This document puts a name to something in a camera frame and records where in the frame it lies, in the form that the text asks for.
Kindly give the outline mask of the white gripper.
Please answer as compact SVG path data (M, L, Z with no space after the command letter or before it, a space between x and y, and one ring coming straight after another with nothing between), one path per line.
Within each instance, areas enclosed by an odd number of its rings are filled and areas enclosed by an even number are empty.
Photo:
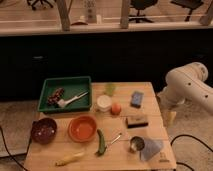
M165 118L169 118L168 125L171 126L176 117L175 107L182 105L185 99L182 97L176 98L174 95L170 95L165 91L161 91L157 94L157 99L161 109L161 113Z

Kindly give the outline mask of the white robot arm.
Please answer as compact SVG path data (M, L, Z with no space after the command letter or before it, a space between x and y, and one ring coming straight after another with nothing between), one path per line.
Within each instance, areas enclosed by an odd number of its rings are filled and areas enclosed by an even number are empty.
M191 100L213 114L213 87L205 83L207 78L208 69L200 62L174 68L166 74L166 86L157 94L166 127L176 117L174 108L182 105L185 100Z

